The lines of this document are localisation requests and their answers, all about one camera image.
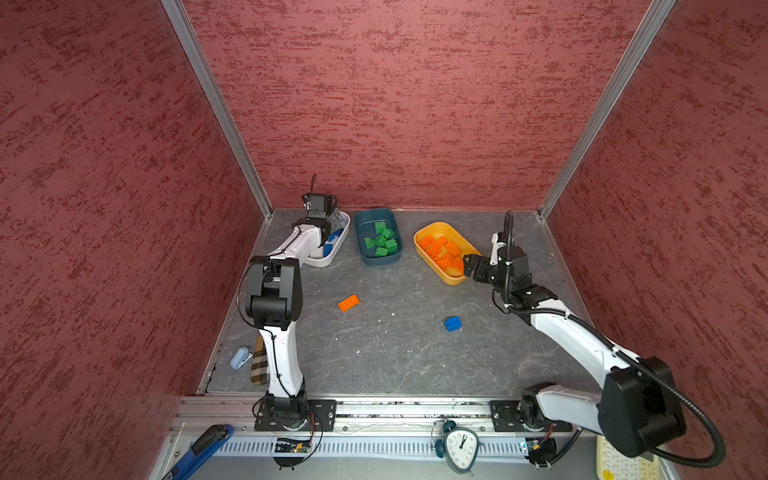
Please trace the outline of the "large blue lego bottom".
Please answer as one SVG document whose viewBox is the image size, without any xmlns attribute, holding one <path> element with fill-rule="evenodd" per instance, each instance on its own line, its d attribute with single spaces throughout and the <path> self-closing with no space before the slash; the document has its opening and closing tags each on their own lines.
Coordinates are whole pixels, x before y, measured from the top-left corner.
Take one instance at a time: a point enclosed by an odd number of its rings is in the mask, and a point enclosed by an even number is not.
<svg viewBox="0 0 768 480">
<path fill-rule="evenodd" d="M 332 233 L 332 234 L 329 236 L 329 238 L 327 239 L 327 242 L 328 242 L 328 243 L 333 243 L 333 242 L 335 242 L 335 241 L 336 241 L 336 239 L 337 239 L 337 238 L 339 238 L 339 237 L 340 237 L 340 236 L 343 234 L 343 232 L 344 232 L 344 229 L 343 229 L 343 228 L 341 228 L 341 229 L 338 229 L 338 230 L 334 231 L 334 232 L 333 232 L 333 233 Z"/>
</svg>

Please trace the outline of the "orange lego cluster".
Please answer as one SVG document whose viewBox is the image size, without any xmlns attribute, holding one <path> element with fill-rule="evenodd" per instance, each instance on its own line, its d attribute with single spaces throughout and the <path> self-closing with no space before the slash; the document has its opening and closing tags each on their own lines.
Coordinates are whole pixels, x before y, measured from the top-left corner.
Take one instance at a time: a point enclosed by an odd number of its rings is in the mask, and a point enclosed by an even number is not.
<svg viewBox="0 0 768 480">
<path fill-rule="evenodd" d="M 430 247 L 429 247 L 429 248 L 428 248 L 428 249 L 425 251 L 425 253 L 427 254 L 427 256 L 428 256 L 429 258 L 431 258 L 431 259 L 436 259 L 436 258 L 437 258 L 437 257 L 440 255 L 440 252 L 441 252 L 441 250 L 442 250 L 442 247 L 441 247 L 441 246 L 438 246 L 438 245 L 432 245 L 432 246 L 430 246 Z"/>
</svg>

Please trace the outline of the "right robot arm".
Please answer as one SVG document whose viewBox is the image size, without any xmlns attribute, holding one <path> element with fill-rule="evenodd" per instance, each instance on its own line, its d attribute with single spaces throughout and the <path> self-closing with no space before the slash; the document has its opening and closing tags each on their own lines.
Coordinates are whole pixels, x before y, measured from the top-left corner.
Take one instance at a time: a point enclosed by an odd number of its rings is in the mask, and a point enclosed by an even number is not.
<svg viewBox="0 0 768 480">
<path fill-rule="evenodd" d="M 598 392 L 543 382 L 524 390 L 519 421 L 532 431 L 565 422 L 603 436 L 619 453 L 646 453 L 678 465 L 708 469 L 726 458 L 724 438 L 714 422 L 675 385 L 670 367 L 657 357 L 641 357 L 620 346 L 574 314 L 550 289 L 534 282 L 526 253 L 511 233 L 493 238 L 490 256 L 463 257 L 464 274 L 492 288 L 492 302 L 504 314 L 557 343 L 593 378 Z M 685 435 L 691 412 L 708 433 L 711 452 L 684 457 L 663 445 Z"/>
</svg>

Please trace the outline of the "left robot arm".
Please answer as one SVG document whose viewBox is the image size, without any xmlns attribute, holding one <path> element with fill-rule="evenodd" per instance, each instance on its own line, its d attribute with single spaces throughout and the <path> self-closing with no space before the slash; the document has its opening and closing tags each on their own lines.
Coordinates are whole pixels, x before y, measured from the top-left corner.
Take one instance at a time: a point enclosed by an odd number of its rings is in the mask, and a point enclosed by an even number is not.
<svg viewBox="0 0 768 480">
<path fill-rule="evenodd" d="M 333 195 L 306 193 L 306 215 L 291 235 L 267 255 L 253 257 L 245 273 L 246 322 L 260 332 L 267 353 L 267 413 L 289 430 L 308 417 L 304 377 L 296 350 L 296 327 L 303 308 L 301 267 L 333 232 Z"/>
</svg>

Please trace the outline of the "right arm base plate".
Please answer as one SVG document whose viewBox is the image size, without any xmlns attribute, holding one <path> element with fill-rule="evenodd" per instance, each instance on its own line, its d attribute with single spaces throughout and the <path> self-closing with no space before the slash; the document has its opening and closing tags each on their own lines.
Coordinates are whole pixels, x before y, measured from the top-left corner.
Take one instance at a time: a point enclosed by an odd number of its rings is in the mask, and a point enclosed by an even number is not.
<svg viewBox="0 0 768 480">
<path fill-rule="evenodd" d="M 571 432 L 571 424 L 546 418 L 531 399 L 493 400 L 490 417 L 496 432 L 554 433 Z"/>
</svg>

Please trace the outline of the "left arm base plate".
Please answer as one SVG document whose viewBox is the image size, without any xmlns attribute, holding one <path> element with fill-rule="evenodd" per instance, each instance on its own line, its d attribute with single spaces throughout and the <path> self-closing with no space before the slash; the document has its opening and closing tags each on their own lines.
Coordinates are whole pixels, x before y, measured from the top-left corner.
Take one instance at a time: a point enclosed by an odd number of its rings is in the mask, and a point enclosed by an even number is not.
<svg viewBox="0 0 768 480">
<path fill-rule="evenodd" d="M 257 432 L 329 432 L 334 429 L 336 400 L 291 400 L 267 396 L 254 406 Z"/>
</svg>

